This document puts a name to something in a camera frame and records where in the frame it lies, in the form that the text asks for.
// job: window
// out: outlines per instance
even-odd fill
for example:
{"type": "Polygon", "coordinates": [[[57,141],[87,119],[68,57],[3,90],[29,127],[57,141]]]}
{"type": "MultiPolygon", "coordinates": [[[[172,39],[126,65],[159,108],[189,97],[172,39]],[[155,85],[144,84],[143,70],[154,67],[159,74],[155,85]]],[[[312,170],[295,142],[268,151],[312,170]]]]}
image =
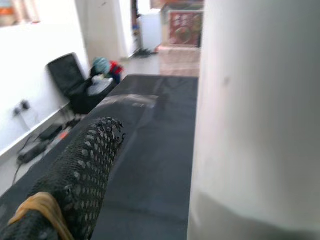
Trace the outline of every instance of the window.
{"type": "Polygon", "coordinates": [[[0,27],[38,22],[34,0],[0,0],[0,27]]]}

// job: yellow cloth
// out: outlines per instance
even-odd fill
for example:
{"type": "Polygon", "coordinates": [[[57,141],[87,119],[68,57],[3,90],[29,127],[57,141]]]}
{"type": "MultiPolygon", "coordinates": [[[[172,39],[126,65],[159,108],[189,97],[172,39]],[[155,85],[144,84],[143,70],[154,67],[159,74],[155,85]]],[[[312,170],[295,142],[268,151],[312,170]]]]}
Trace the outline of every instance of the yellow cloth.
{"type": "Polygon", "coordinates": [[[38,192],[24,201],[10,219],[9,225],[19,221],[29,210],[39,211],[55,228],[62,240],[74,240],[67,228],[66,220],[62,215],[56,199],[48,192],[38,192]]]}

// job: baseboard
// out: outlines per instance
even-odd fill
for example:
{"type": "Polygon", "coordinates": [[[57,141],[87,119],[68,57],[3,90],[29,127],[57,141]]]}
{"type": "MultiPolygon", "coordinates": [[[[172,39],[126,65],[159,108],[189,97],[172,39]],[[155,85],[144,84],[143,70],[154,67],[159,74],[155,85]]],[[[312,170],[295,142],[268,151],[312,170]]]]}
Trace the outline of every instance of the baseboard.
{"type": "Polygon", "coordinates": [[[17,152],[24,146],[28,138],[34,134],[39,135],[42,131],[47,129],[53,123],[55,123],[58,119],[63,118],[64,114],[62,111],[68,108],[68,103],[61,107],[59,110],[52,113],[38,125],[34,126],[30,131],[19,137],[16,141],[6,147],[4,150],[0,152],[0,166],[7,160],[11,159],[13,156],[17,154],[17,152]]]}

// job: black mesh fabric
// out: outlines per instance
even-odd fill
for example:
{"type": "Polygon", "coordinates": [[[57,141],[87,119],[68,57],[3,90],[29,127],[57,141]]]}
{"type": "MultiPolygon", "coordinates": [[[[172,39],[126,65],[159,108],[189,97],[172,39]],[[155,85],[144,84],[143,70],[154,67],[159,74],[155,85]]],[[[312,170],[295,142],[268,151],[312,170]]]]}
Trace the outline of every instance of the black mesh fabric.
{"type": "MultiPolygon", "coordinates": [[[[83,130],[40,178],[29,196],[50,193],[58,202],[75,240],[90,239],[106,193],[108,177],[123,141],[122,124],[99,118],[83,130]]],[[[41,213],[30,210],[0,233],[1,240],[57,240],[41,213]]]]}

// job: power adapter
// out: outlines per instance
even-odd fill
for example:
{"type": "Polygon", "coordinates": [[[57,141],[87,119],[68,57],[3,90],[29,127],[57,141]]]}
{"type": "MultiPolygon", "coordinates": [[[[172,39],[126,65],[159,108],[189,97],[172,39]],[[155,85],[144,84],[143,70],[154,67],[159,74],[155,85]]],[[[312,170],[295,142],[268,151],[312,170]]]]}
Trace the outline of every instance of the power adapter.
{"type": "Polygon", "coordinates": [[[37,156],[39,156],[41,153],[43,153],[50,141],[43,141],[43,142],[35,142],[25,149],[23,149],[21,152],[19,152],[18,160],[22,164],[27,164],[31,160],[35,159],[37,156]]]}

